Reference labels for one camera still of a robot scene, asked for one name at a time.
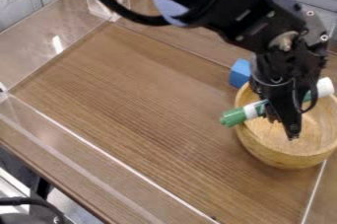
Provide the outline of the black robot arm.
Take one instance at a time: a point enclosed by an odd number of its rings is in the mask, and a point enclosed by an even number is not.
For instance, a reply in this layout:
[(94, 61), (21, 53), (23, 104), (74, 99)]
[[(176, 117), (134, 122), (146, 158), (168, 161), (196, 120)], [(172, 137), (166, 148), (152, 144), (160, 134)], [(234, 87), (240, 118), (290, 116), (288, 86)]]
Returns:
[(328, 33), (316, 14), (296, 0), (155, 0), (166, 21), (203, 27), (252, 51), (251, 87), (290, 139), (299, 137), (302, 117), (319, 98), (318, 81), (328, 61)]

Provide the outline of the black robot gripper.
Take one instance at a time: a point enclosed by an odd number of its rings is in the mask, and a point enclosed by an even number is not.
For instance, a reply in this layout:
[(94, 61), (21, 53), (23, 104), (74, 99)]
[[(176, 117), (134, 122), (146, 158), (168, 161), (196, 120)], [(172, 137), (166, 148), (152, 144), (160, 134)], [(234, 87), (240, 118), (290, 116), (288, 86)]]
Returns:
[(290, 141), (300, 136), (302, 115), (310, 112), (319, 101), (318, 82), (320, 69), (303, 67), (302, 72), (283, 76), (271, 66), (252, 65), (251, 85), (263, 100), (267, 100), (264, 116), (271, 123), (279, 122)]

